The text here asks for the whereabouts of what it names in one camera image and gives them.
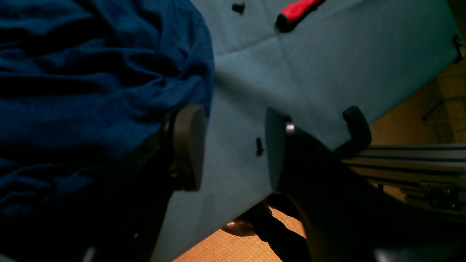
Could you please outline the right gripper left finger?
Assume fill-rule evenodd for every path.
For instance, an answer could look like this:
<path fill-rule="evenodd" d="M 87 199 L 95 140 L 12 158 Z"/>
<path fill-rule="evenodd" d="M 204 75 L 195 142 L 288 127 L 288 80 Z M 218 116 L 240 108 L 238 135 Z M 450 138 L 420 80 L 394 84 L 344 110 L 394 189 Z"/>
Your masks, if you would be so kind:
<path fill-rule="evenodd" d="M 161 148 L 175 190 L 198 192 L 203 177 L 206 119 L 201 104 L 170 111 L 161 125 Z"/>

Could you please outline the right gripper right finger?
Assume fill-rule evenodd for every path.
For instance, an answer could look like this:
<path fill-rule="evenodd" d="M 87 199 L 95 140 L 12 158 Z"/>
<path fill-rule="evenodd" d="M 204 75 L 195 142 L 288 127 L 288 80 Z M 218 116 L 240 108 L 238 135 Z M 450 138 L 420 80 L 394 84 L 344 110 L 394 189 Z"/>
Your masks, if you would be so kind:
<path fill-rule="evenodd" d="M 265 131 L 271 183 L 296 206 L 312 261 L 394 262 L 374 213 L 390 196 L 279 111 L 266 110 Z"/>

